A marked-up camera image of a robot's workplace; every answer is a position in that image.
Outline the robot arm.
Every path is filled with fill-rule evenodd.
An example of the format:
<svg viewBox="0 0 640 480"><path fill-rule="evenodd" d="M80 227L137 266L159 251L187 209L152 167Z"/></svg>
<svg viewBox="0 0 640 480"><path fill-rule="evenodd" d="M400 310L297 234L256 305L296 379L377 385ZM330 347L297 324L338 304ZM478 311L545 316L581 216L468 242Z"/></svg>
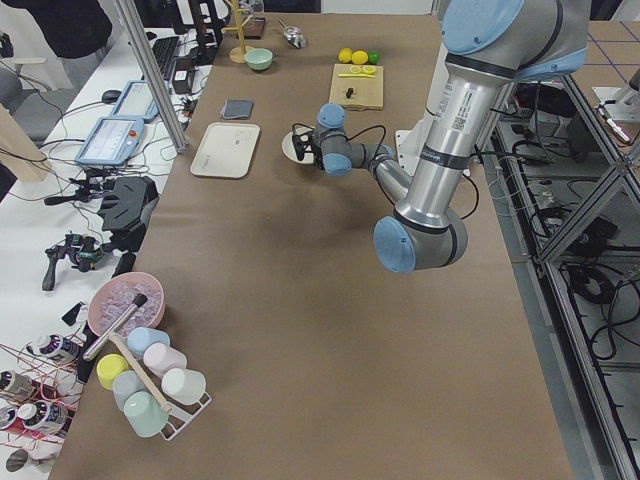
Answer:
<svg viewBox="0 0 640 480"><path fill-rule="evenodd" d="M413 174L386 146L349 141L341 106L321 107L311 135L317 163L332 176L367 170L394 205L374 228L386 269L410 273L462 257L467 231L450 202L500 90L577 71L590 9L588 1L447 2L441 31L448 80Z"/></svg>

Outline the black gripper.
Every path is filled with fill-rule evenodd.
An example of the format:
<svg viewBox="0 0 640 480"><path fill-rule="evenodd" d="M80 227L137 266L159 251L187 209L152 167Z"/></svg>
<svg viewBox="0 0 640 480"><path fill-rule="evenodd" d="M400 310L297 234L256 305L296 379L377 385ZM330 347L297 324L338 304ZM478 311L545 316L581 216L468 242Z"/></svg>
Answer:
<svg viewBox="0 0 640 480"><path fill-rule="evenodd" d="M314 155L314 165L317 168L323 168L324 167L324 162L323 162L323 153L322 153L322 148L321 148L321 144L323 141L323 131L321 129L318 128L314 128L312 133L311 133L311 150L312 153Z"/></svg>

